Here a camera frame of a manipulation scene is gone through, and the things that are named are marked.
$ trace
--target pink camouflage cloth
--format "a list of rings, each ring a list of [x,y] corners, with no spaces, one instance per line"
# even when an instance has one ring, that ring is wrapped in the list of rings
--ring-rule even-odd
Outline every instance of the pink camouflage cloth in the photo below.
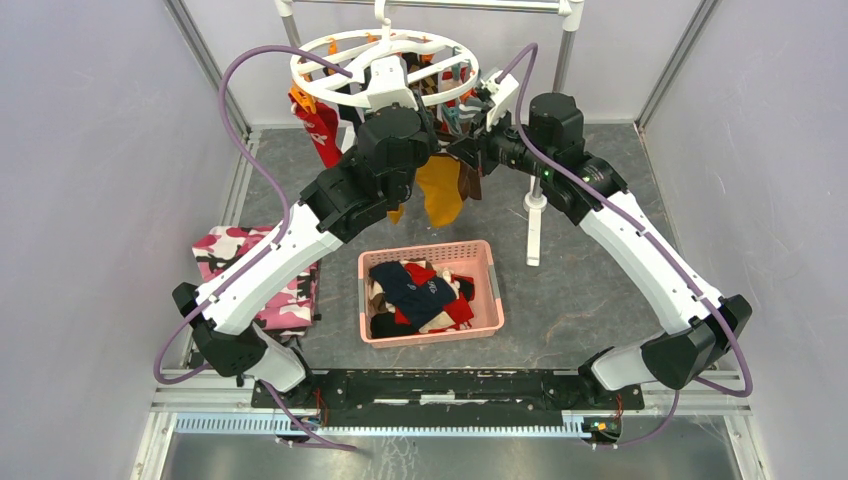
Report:
[[[192,253],[203,281],[209,281],[236,263],[259,243],[272,227],[214,227],[192,245]],[[303,335],[312,325],[312,314],[318,286],[318,264],[303,273],[274,295],[253,319],[263,330],[285,330],[286,335]]]

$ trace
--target navy blue cloth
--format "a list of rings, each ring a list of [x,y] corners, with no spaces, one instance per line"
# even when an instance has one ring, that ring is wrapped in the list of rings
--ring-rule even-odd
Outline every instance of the navy blue cloth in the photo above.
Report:
[[[415,335],[418,329],[412,325],[395,323],[394,313],[378,313],[371,318],[371,338],[392,338]]]
[[[416,285],[400,262],[386,262],[371,268],[371,278],[383,287],[386,301],[395,306],[416,329],[426,325],[456,300],[456,294],[438,276]]]

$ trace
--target folded clothes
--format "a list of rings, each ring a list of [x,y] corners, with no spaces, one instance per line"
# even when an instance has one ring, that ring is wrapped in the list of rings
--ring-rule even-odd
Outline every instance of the folded clothes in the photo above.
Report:
[[[425,261],[386,262],[369,272],[373,338],[471,328],[474,280]]]
[[[214,227],[192,245],[204,282],[217,277],[258,244],[272,227]],[[312,326],[318,288],[318,264],[313,263],[274,295],[257,312],[254,322],[263,330],[303,335]]]

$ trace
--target laundry basket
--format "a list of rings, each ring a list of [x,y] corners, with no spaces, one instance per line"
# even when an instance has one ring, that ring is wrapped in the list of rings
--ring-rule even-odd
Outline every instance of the laundry basket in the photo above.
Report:
[[[371,338],[369,322],[374,312],[366,299],[371,296],[368,272],[383,262],[425,259],[437,268],[450,268],[457,275],[474,278],[474,300],[470,302],[474,318],[471,328],[456,332],[425,333],[395,338]],[[490,337],[503,327],[501,294],[495,276],[492,249],[485,240],[442,243],[418,247],[392,248],[364,252],[359,256],[359,333],[374,348],[400,347],[422,343],[449,342]]]

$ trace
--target white wall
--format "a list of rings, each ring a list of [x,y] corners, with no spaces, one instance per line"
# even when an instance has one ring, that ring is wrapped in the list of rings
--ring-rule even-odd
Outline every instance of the white wall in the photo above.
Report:
[[[0,478],[127,478],[236,153],[161,2],[3,2],[0,63]]]
[[[843,478],[848,5],[725,1],[647,127],[687,259],[746,295],[777,479]]]
[[[288,44],[273,0],[186,0],[186,4],[221,70],[251,47]],[[577,97],[588,121],[627,121],[639,114],[697,4],[698,0],[586,1],[565,91]],[[294,7],[303,42],[377,26],[374,9],[367,5],[295,3]],[[388,12],[396,28],[459,41],[474,52],[484,72],[504,66],[528,42],[538,42],[541,51],[530,92],[550,91],[553,85],[562,36],[562,20],[556,15],[407,7]],[[250,60],[235,75],[233,94],[252,124],[299,124],[288,113],[287,55],[265,57]],[[517,73],[521,78],[524,67]]]

